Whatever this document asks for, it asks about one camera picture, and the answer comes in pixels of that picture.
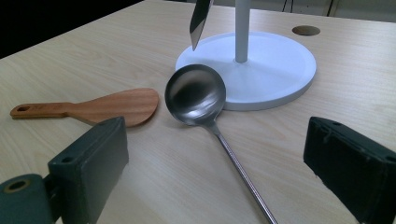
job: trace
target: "stainless steel ladle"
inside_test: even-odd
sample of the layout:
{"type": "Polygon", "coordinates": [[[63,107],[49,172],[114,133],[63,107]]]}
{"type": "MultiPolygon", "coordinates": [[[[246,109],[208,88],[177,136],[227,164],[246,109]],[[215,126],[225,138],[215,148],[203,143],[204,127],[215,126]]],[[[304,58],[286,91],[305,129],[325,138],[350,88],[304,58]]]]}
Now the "stainless steel ladle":
{"type": "Polygon", "coordinates": [[[219,139],[269,223],[275,224],[274,216],[216,125],[216,117],[224,107],[225,98],[226,89],[220,75],[202,64],[191,64],[177,70],[165,90],[166,106],[172,116],[185,124],[204,127],[219,139]]]}

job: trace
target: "ladle handle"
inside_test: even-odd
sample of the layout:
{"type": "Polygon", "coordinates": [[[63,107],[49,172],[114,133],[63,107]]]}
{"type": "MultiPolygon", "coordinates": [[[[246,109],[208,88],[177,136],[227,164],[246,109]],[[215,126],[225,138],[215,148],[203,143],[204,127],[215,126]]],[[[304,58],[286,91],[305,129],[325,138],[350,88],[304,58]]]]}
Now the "ladle handle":
{"type": "Polygon", "coordinates": [[[272,215],[270,209],[265,204],[264,200],[262,199],[262,196],[260,196],[260,193],[254,187],[253,183],[251,182],[250,178],[248,177],[248,174],[245,172],[241,163],[236,158],[236,156],[233,153],[233,151],[231,150],[230,146],[225,141],[225,138],[221,135],[220,132],[214,133],[214,134],[219,139],[222,146],[226,150],[228,156],[230,157],[231,161],[233,162],[233,165],[236,167],[236,170],[238,170],[238,173],[242,176],[242,179],[244,180],[245,184],[247,185],[248,189],[250,190],[250,193],[253,195],[254,200],[256,200],[256,203],[259,205],[260,209],[264,212],[269,223],[276,224],[277,222],[276,222],[274,216],[272,215]]]}

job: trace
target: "wooden table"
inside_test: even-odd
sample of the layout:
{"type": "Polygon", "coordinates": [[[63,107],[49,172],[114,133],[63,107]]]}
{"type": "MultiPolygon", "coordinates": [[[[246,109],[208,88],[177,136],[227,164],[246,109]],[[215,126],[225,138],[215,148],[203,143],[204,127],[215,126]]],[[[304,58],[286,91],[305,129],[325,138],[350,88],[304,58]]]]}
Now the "wooden table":
{"type": "MultiPolygon", "coordinates": [[[[70,118],[14,120],[14,106],[150,87],[158,111],[127,130],[130,161],[99,223],[265,223],[218,140],[177,122],[164,103],[191,44],[193,8],[148,0],[0,60],[0,182],[47,175],[47,162],[91,128],[70,118]]],[[[279,223],[356,223],[303,162],[307,124],[333,119],[396,150],[396,24],[251,10],[250,30],[300,42],[318,70],[297,100],[223,111],[219,128],[279,223]],[[320,34],[296,35],[298,25],[320,34]]],[[[202,37],[233,31],[234,8],[212,7],[202,37]]]]}

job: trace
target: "knife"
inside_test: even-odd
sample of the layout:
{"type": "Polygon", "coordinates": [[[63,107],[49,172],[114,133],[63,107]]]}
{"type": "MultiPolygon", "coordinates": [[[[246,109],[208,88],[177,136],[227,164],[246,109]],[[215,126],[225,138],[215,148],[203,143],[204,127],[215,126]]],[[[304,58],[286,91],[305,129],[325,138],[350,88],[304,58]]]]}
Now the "knife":
{"type": "Polygon", "coordinates": [[[195,4],[190,23],[192,50],[195,50],[198,45],[201,33],[204,30],[207,14],[212,5],[213,0],[197,0],[195,4]]]}

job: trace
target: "wooden rice paddle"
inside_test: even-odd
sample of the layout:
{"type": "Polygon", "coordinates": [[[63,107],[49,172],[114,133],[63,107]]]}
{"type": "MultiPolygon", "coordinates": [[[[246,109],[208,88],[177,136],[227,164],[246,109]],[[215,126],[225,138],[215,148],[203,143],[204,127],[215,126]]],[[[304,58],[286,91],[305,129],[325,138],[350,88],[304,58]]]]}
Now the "wooden rice paddle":
{"type": "Polygon", "coordinates": [[[158,93],[149,88],[121,91],[84,103],[26,104],[13,108],[14,119],[72,117],[91,125],[106,119],[124,116],[126,127],[149,119],[159,102],[158,93]]]}

